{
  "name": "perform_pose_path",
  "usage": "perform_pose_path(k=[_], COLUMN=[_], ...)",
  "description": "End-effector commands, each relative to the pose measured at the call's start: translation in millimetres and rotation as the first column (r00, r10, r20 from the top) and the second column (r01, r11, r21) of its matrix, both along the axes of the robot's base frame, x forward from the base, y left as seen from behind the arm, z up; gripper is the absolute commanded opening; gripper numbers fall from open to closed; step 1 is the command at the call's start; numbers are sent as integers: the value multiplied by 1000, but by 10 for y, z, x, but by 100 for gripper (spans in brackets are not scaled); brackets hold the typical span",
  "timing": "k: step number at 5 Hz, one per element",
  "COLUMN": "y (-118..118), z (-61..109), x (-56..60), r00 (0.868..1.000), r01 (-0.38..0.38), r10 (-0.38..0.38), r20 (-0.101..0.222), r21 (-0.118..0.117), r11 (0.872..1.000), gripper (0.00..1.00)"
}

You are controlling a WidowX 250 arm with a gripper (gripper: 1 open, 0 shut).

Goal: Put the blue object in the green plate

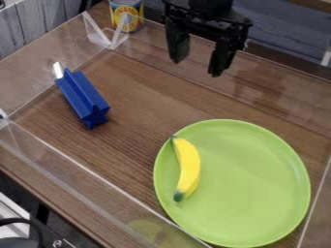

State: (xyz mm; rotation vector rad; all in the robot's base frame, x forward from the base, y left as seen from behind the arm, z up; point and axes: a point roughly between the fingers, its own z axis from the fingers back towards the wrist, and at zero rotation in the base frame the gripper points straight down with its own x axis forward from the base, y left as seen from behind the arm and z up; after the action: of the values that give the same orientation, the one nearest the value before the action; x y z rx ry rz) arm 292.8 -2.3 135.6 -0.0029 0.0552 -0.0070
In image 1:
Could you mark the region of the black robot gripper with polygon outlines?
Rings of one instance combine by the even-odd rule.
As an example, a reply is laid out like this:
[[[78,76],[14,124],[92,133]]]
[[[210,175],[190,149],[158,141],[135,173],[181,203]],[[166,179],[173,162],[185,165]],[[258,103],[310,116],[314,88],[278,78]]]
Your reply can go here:
[[[247,48],[250,17],[233,7],[234,0],[163,0],[166,39],[171,60],[189,56],[190,34],[217,41],[209,74],[217,78],[230,67],[237,50]]]

